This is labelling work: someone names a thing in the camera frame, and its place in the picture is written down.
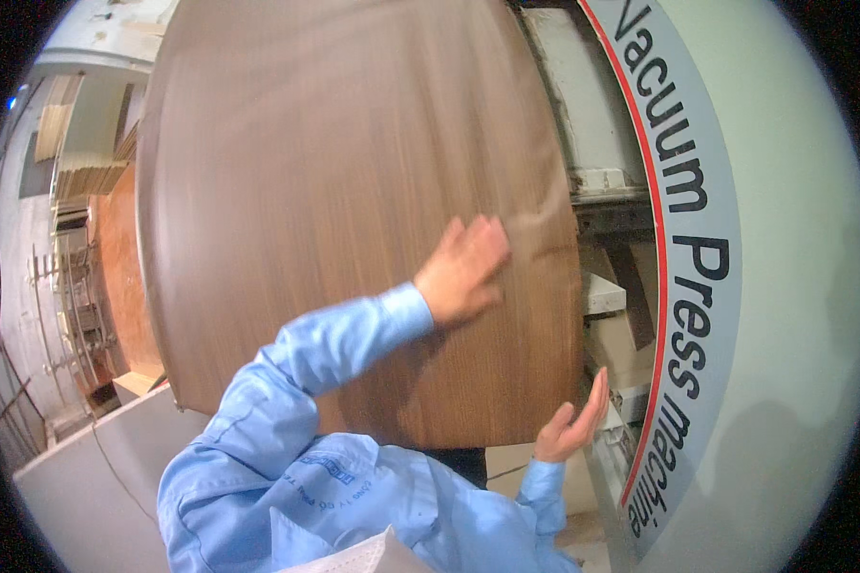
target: wooden panel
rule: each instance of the wooden panel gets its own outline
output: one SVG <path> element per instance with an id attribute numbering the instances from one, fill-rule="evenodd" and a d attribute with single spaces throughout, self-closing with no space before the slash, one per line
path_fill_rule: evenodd
<path id="1" fill-rule="evenodd" d="M 162 373 L 138 262 L 134 212 L 134 167 L 128 167 L 110 195 L 94 201 L 96 238 L 113 330 L 131 371 L 155 379 Z"/>
<path id="2" fill-rule="evenodd" d="M 281 325 L 410 280 L 451 216 L 487 212 L 514 247 L 505 304 L 322 397 L 321 431 L 532 441 L 579 388 L 569 195 L 500 2 L 179 4 L 138 139 L 141 262 L 179 403 L 214 412 Z"/>

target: red stripe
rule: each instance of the red stripe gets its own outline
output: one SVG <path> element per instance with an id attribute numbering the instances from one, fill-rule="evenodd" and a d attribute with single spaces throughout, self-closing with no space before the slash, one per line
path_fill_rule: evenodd
<path id="1" fill-rule="evenodd" d="M 650 386 L 650 401 L 646 406 L 646 417 L 644 418 L 644 429 L 640 435 L 640 443 L 637 445 L 637 454 L 634 456 L 634 464 L 631 466 L 631 473 L 627 476 L 627 484 L 624 486 L 624 492 L 621 494 L 620 506 L 627 503 L 627 496 L 631 492 L 631 487 L 634 486 L 634 479 L 637 476 L 637 471 L 640 469 L 640 461 L 644 456 L 644 448 L 646 442 L 649 441 L 650 428 L 653 426 L 653 416 L 656 412 L 656 397 L 659 396 L 659 379 L 662 378 L 663 353 L 666 349 L 666 310 L 667 310 L 667 271 L 666 271 L 666 229 L 662 220 L 662 203 L 659 201 L 659 185 L 656 182 L 656 167 L 653 165 L 653 154 L 650 150 L 649 140 L 646 138 L 646 130 L 644 122 L 640 117 L 640 112 L 637 109 L 637 103 L 634 99 L 634 92 L 631 91 L 631 85 L 627 81 L 627 76 L 624 75 L 624 68 L 618 60 L 618 54 L 614 52 L 612 43 L 605 35 L 605 30 L 596 16 L 590 9 L 589 3 L 586 0 L 577 0 L 586 17 L 589 18 L 592 27 L 599 37 L 602 47 L 605 48 L 605 53 L 608 55 L 609 61 L 612 63 L 614 75 L 617 76 L 618 82 L 621 85 L 621 90 L 624 92 L 624 99 L 627 101 L 627 109 L 631 112 L 631 119 L 634 121 L 634 131 L 637 132 L 637 140 L 640 142 L 640 156 L 644 160 L 646 170 L 646 178 L 650 187 L 650 198 L 653 206 L 653 223 L 656 228 L 656 262 L 659 269 L 659 301 L 656 308 L 659 310 L 659 320 L 656 327 L 656 358 L 653 363 L 653 384 Z"/>

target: right hand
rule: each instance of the right hand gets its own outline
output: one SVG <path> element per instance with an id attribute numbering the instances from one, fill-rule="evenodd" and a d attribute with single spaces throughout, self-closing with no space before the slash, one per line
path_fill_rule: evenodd
<path id="1" fill-rule="evenodd" d="M 414 287 L 424 297 L 434 324 L 455 327 L 469 321 L 503 293 L 490 282 L 510 258 L 510 242 L 500 218 L 478 215 L 466 229 L 453 218 L 433 255 L 414 276 Z"/>
<path id="2" fill-rule="evenodd" d="M 571 424 L 573 404 L 564 402 L 538 433 L 532 457 L 539 461 L 567 461 L 573 452 L 592 442 L 599 423 L 608 413 L 608 369 L 602 367 L 592 382 L 590 398 L 580 417 Z"/>

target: person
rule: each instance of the person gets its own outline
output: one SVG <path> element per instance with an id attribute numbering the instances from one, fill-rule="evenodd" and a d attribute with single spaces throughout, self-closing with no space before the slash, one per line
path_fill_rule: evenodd
<path id="1" fill-rule="evenodd" d="M 564 403 L 541 429 L 516 499 L 367 435 L 315 435 L 314 397 L 401 344 L 500 302 L 493 277 L 509 255 L 497 217 L 479 215 L 468 228 L 456 218 L 412 282 L 281 328 L 163 473 L 158 516 L 172 570 L 279 570 L 391 526 L 436 571 L 579 571 L 554 538 L 567 519 L 565 462 L 592 440 L 608 408 L 605 369 L 574 422 Z"/>

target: left hand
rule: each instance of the left hand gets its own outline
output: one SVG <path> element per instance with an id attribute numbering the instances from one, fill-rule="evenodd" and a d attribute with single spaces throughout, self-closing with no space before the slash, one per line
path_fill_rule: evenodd
<path id="1" fill-rule="evenodd" d="M 564 402 L 538 433 L 532 457 L 539 461 L 567 461 L 573 452 L 592 442 L 596 428 L 608 413 L 608 369 L 602 367 L 592 382 L 590 398 L 580 417 L 571 424 L 573 404 Z"/>

